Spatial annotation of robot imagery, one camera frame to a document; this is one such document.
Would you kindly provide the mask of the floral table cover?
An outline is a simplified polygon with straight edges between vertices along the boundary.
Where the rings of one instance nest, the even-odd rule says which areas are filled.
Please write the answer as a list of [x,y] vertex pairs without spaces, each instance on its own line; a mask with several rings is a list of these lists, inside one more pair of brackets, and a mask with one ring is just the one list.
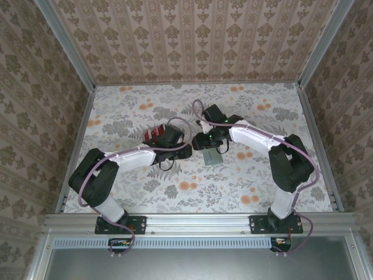
[[[167,122],[197,134],[194,111],[213,104],[231,116],[276,135],[298,135],[308,154],[315,149],[295,83],[99,86],[80,157],[93,148],[124,151],[143,141],[146,129]],[[266,212],[276,185],[269,160],[238,143],[221,147],[223,163],[205,166],[201,152],[178,160],[169,171],[158,165],[117,175],[111,195],[130,213]]]

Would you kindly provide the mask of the left black connector box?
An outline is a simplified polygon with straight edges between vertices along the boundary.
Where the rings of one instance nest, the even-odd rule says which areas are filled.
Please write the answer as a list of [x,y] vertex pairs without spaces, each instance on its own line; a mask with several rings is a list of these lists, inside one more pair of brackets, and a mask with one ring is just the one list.
[[133,238],[112,238],[108,240],[108,250],[113,255],[123,254],[132,247]]

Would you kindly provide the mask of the black connector box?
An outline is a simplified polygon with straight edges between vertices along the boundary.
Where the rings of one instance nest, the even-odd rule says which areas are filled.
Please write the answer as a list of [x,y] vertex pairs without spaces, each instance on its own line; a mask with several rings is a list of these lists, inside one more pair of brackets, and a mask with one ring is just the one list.
[[123,254],[132,247],[133,238],[112,238],[108,240],[108,250],[113,255]]
[[270,250],[275,253],[286,253],[291,249],[290,237],[272,237]]

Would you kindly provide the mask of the grey metal panel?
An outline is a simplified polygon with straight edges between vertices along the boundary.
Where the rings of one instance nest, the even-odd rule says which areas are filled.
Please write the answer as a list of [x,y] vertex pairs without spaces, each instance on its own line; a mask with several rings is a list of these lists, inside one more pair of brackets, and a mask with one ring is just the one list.
[[343,237],[313,237],[288,255],[269,249],[136,248],[113,257],[103,248],[37,249],[27,280],[362,280]]

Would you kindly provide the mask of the right black connector box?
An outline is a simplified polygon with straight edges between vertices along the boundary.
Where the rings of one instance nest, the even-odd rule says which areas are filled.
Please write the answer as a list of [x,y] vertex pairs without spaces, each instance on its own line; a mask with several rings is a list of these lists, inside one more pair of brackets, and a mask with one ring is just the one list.
[[275,253],[286,253],[291,249],[290,237],[272,237],[270,250]]

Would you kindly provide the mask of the aluminium table end rail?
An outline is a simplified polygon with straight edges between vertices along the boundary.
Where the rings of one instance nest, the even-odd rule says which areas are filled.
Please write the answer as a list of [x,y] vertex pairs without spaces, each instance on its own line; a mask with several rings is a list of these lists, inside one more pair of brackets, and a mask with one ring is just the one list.
[[298,84],[297,80],[233,80],[233,81],[184,81],[184,82],[143,82],[143,83],[97,83],[94,87],[99,86],[150,86],[150,85],[209,85],[209,84],[275,84],[275,83],[295,83]]

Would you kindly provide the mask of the aluminium mounting rail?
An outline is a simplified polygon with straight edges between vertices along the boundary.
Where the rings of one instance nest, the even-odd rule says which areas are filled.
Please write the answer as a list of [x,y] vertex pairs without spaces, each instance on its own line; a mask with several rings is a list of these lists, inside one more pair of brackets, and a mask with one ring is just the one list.
[[[250,235],[256,227],[258,213],[210,214],[149,214],[146,217],[147,236],[240,236]],[[343,236],[356,231],[352,213],[305,213],[301,219],[303,236],[313,223],[314,236]],[[93,235],[97,215],[92,213],[62,213],[47,215],[43,231],[57,236]]]

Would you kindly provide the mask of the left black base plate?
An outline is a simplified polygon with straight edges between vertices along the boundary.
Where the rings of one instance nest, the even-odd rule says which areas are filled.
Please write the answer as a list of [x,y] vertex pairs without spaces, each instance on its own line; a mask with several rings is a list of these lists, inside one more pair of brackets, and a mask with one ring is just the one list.
[[[134,234],[143,235],[145,234],[147,218],[145,216],[127,216],[117,221],[120,225],[125,225],[130,228]],[[96,226],[94,230],[97,235],[128,235],[129,232],[121,227],[114,226],[102,217],[98,217],[96,220]]]

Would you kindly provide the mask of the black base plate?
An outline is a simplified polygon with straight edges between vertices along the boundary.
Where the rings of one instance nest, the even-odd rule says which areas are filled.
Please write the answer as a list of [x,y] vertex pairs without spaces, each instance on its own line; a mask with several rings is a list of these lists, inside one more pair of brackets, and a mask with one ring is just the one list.
[[[127,216],[117,221],[120,225],[125,225],[130,228],[134,234],[143,235],[145,234],[147,218],[145,216]],[[114,226],[102,217],[98,217],[96,220],[96,226],[94,230],[97,235],[128,235],[129,232],[121,227]]]
[[249,226],[251,234],[301,234],[304,232],[299,216],[290,215],[285,219],[278,217],[268,217],[268,215],[249,216]]

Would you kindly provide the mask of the left aluminium table side rail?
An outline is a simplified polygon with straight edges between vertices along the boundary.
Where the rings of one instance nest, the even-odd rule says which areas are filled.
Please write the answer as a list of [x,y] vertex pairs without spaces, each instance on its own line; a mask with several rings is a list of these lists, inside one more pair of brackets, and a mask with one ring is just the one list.
[[64,181],[62,184],[61,192],[60,192],[58,202],[56,205],[56,209],[55,209],[56,214],[60,214],[61,212],[63,212],[64,207],[65,207],[65,201],[68,196],[69,189],[70,189],[70,186],[68,185],[68,180],[70,176],[72,175],[72,173],[74,172],[78,158],[79,158],[79,153],[80,153],[80,149],[82,146],[83,138],[84,138],[85,131],[87,128],[87,124],[89,122],[90,113],[93,108],[95,95],[96,95],[95,92],[91,92],[89,93],[88,98],[87,98],[87,103],[86,103],[86,106],[85,106],[85,109],[82,115],[78,133],[76,135],[75,144],[72,150],[72,154],[71,154],[69,164],[68,164],[68,167],[65,173]]

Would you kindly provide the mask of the aluminium table side rail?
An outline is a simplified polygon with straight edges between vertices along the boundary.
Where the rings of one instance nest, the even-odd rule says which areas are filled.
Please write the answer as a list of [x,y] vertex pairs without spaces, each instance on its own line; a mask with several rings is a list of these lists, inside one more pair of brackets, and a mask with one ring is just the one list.
[[344,206],[339,195],[337,185],[332,173],[332,169],[330,168],[330,164],[328,161],[328,157],[326,155],[321,136],[318,131],[318,127],[312,112],[311,105],[308,100],[308,96],[306,91],[303,87],[299,86],[297,89],[298,97],[300,99],[300,103],[302,105],[302,110],[305,116],[305,120],[308,125],[309,133],[312,139],[312,143],[315,149],[315,154],[317,156],[319,168],[322,174],[323,181],[326,185],[326,189],[328,191],[328,196],[330,199],[330,204],[334,211],[336,212],[344,212]]
[[70,176],[72,175],[72,173],[74,172],[78,158],[79,158],[79,153],[80,153],[80,149],[82,146],[83,138],[84,138],[85,131],[87,128],[87,124],[89,122],[90,113],[93,108],[95,95],[96,95],[95,92],[91,92],[89,93],[88,98],[87,98],[87,103],[86,103],[86,106],[85,106],[85,109],[82,115],[78,133],[76,135],[75,144],[72,150],[72,154],[71,154],[69,164],[68,164],[68,167],[65,173],[64,181],[62,184],[61,192],[60,192],[58,202],[56,205],[56,209],[55,209],[56,214],[60,214],[61,212],[63,212],[64,207],[65,207],[65,201],[68,196],[69,189],[70,189],[70,186],[68,185],[68,180]]

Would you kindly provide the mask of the right aluminium table side rail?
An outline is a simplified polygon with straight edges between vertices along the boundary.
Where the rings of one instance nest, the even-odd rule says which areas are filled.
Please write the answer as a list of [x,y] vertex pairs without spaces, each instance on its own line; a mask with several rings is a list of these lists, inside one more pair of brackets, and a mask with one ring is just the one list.
[[308,100],[308,96],[306,91],[303,87],[299,86],[297,89],[298,97],[300,99],[300,103],[302,105],[302,110],[305,116],[305,120],[308,125],[309,133],[312,139],[312,143],[315,149],[315,154],[317,156],[319,168],[322,174],[323,181],[326,185],[326,189],[328,191],[328,196],[330,199],[330,204],[334,211],[336,212],[344,212],[344,206],[339,195],[337,185],[332,173],[332,169],[330,168],[330,164],[328,161],[328,157],[326,155],[321,136],[318,131],[318,127],[312,112],[311,105]]

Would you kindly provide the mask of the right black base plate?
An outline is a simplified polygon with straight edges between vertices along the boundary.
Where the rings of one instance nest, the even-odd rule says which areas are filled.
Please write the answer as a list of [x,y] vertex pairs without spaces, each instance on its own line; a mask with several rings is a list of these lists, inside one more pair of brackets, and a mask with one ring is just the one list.
[[285,219],[278,217],[268,217],[268,215],[249,216],[249,226],[251,234],[301,234],[304,232],[299,216],[290,215]]

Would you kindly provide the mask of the right aluminium frame post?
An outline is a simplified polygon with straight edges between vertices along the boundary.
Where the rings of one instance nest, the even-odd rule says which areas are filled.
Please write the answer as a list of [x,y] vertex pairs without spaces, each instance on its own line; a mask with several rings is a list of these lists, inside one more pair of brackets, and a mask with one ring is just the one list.
[[318,42],[315,45],[315,48],[312,50],[312,53],[305,64],[300,78],[298,79],[300,88],[305,88],[312,78],[317,66],[322,60],[322,57],[325,55],[345,17],[353,6],[353,3],[354,0],[338,0]]

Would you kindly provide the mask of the left aluminium frame post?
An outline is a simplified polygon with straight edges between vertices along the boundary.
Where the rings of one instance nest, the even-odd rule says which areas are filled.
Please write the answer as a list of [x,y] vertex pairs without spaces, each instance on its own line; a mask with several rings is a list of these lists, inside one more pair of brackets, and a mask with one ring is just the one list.
[[49,24],[53,34],[62,46],[76,73],[79,75],[88,94],[91,95],[94,93],[96,83],[93,81],[92,75],[89,73],[81,54],[75,46],[72,36],[68,33],[68,29],[62,22],[61,17],[58,15],[51,0],[34,1]]

